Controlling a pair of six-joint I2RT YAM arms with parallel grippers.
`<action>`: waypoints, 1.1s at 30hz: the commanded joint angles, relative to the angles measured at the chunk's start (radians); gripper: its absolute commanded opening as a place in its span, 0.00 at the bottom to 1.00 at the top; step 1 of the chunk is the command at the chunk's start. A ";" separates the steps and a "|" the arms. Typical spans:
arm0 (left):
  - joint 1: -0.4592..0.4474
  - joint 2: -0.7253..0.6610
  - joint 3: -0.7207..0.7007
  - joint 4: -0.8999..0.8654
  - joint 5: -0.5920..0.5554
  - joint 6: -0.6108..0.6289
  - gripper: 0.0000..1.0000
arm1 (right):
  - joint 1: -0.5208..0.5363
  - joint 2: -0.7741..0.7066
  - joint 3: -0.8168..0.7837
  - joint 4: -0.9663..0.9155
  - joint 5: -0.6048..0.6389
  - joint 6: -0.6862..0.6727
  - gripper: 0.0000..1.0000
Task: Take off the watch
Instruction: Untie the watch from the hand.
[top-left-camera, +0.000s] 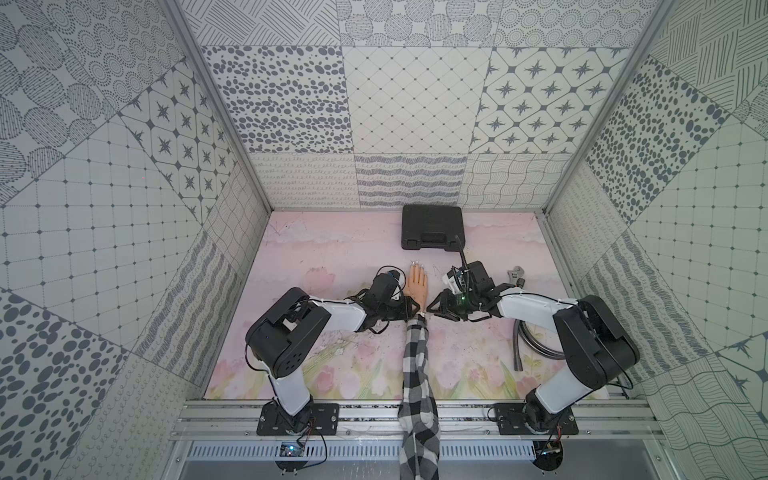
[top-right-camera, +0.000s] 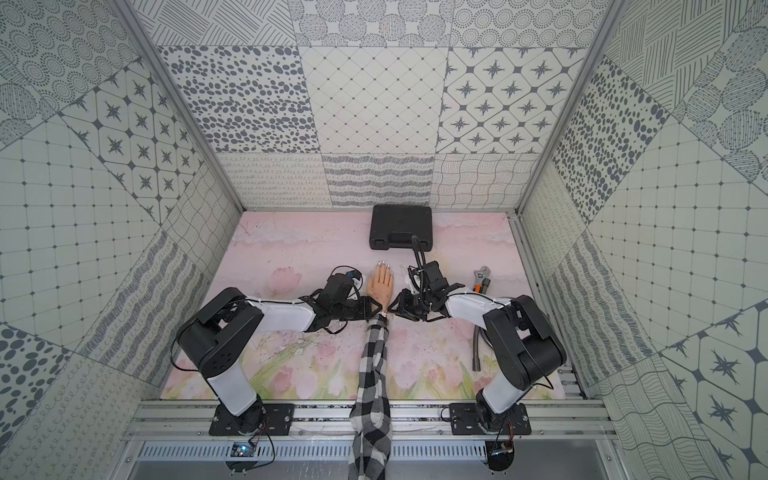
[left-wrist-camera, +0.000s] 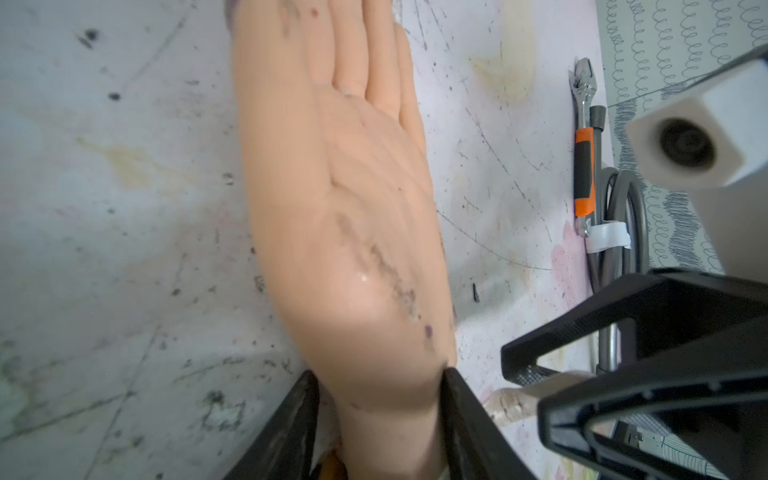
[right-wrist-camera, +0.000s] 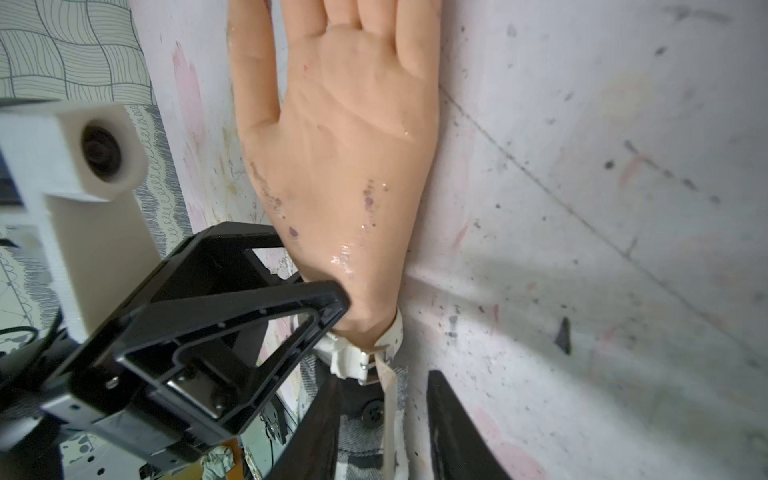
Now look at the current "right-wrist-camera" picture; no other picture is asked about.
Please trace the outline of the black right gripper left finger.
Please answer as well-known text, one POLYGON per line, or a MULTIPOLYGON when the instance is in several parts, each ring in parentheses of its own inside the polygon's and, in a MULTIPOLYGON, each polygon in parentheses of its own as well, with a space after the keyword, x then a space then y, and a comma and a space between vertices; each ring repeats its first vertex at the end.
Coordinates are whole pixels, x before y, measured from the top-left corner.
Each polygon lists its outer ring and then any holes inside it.
POLYGON ((340 380, 330 377, 319 389, 309 410, 268 480, 334 479, 342 405, 340 380))

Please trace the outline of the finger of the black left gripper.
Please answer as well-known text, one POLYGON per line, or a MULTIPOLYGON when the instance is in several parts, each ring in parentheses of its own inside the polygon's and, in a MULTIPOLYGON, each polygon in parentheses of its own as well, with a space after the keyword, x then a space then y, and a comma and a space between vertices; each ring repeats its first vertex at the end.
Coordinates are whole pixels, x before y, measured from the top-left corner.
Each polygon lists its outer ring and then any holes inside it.
POLYGON ((43 383, 43 412, 157 468, 241 434, 350 304, 271 273, 257 251, 281 245, 236 222, 184 241, 43 383))

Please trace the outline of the mannequin hand with glitter nails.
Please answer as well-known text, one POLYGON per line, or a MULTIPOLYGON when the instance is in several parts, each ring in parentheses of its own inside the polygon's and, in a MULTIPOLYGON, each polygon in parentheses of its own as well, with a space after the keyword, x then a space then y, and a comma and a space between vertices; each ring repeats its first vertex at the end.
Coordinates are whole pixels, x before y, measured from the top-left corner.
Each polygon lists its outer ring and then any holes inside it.
POLYGON ((351 305, 336 332, 372 347, 393 323, 439 131, 438 1, 285 1, 287 87, 264 1, 233 1, 238 135, 258 198, 303 279, 351 305))

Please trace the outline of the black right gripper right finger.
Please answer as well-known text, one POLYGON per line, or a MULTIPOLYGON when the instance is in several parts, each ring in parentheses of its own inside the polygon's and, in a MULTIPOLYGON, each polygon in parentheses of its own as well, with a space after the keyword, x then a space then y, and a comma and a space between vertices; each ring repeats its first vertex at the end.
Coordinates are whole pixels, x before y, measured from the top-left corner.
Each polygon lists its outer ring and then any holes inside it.
POLYGON ((441 371, 429 372, 427 407, 435 479, 511 479, 441 371))

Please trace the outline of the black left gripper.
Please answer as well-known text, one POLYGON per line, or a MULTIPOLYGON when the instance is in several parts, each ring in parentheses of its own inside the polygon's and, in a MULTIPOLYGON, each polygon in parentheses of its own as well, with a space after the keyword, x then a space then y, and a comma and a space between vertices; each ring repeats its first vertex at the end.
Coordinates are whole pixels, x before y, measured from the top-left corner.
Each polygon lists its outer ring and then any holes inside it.
POLYGON ((147 479, 149 463, 108 432, 128 413, 140 380, 116 359, 122 325, 75 342, 53 326, 1 357, 1 476, 4 479, 147 479))

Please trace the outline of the white wrist watch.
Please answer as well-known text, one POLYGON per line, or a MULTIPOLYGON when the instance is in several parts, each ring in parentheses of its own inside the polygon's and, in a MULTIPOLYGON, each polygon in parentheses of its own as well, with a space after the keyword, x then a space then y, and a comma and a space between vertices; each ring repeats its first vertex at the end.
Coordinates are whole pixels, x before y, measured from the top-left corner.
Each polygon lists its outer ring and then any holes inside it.
POLYGON ((395 479, 397 470, 397 374, 390 363, 403 343, 403 318, 399 308, 388 329, 370 349, 363 349, 334 333, 325 334, 314 347, 315 355, 342 380, 353 379, 366 387, 379 383, 384 394, 383 478, 395 479))

